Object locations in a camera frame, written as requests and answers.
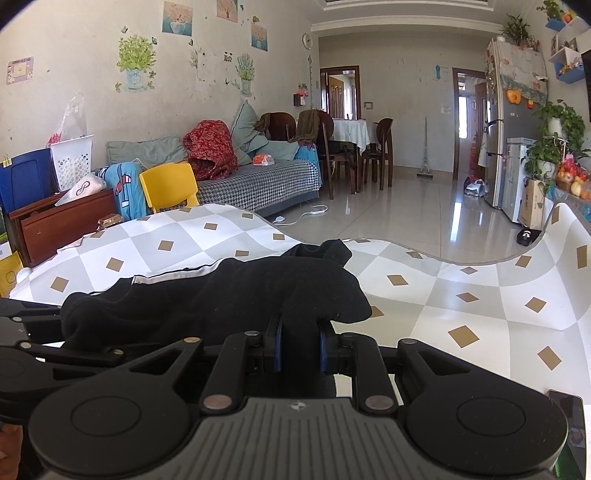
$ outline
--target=mop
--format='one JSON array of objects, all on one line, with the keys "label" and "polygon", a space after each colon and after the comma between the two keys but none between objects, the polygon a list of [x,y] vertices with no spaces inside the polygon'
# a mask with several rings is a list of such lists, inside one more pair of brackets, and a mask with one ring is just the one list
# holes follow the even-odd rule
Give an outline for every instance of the mop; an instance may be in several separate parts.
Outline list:
[{"label": "mop", "polygon": [[425,158],[423,160],[423,167],[421,168],[421,171],[417,173],[417,177],[419,179],[433,179],[433,174],[429,169],[429,158],[427,155],[427,117],[425,117]]}]

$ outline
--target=wall shelf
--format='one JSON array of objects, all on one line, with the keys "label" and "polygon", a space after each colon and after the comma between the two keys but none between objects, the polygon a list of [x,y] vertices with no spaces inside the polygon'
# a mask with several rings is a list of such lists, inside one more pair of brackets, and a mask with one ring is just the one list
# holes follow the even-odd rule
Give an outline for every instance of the wall shelf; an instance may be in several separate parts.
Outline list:
[{"label": "wall shelf", "polygon": [[566,22],[562,20],[556,20],[555,18],[550,18],[548,23],[546,23],[546,28],[554,30],[555,32],[561,32],[564,27],[566,27]]},{"label": "wall shelf", "polygon": [[560,69],[562,69],[564,65],[560,63],[555,63],[554,68],[556,69],[556,78],[564,83],[576,83],[581,80],[585,80],[585,69],[581,65],[579,67],[573,68],[571,71],[567,73],[563,73],[562,75],[559,74]]},{"label": "wall shelf", "polygon": [[574,36],[581,35],[591,28],[581,17],[574,17],[567,26],[574,32]]},{"label": "wall shelf", "polygon": [[556,52],[556,54],[550,57],[550,62],[567,65],[569,63],[574,63],[580,58],[581,54],[578,51],[573,50],[572,48],[563,47],[558,52]]}]

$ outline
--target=fridge cover cloth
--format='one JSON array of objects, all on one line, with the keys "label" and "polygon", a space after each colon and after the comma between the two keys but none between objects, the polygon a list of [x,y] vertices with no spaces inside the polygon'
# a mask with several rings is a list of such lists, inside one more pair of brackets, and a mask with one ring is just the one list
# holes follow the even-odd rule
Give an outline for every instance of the fridge cover cloth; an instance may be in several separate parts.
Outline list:
[{"label": "fridge cover cloth", "polygon": [[548,84],[540,80],[548,76],[544,56],[530,48],[522,50],[507,42],[491,42],[485,54],[487,77],[494,68],[494,45],[499,50],[503,90],[517,90],[526,99],[545,105],[548,101]]}]

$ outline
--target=doorway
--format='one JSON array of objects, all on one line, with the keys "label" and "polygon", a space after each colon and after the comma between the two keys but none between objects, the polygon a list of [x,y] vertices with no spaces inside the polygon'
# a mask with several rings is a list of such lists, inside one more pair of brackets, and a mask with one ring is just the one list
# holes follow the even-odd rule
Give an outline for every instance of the doorway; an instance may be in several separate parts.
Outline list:
[{"label": "doorway", "polygon": [[320,69],[322,110],[334,119],[357,120],[361,111],[359,65]]},{"label": "doorway", "polygon": [[484,72],[453,69],[455,105],[455,149],[453,179],[463,181],[473,174],[485,178],[485,168],[478,165],[485,139],[486,78]]}]

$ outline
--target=ceiling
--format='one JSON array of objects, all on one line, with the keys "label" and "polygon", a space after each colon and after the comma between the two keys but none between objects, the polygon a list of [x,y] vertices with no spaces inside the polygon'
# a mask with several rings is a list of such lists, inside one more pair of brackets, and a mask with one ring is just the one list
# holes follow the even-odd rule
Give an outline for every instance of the ceiling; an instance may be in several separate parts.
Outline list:
[{"label": "ceiling", "polygon": [[450,30],[499,33],[507,13],[517,13],[516,0],[302,0],[320,37],[360,31]]}]

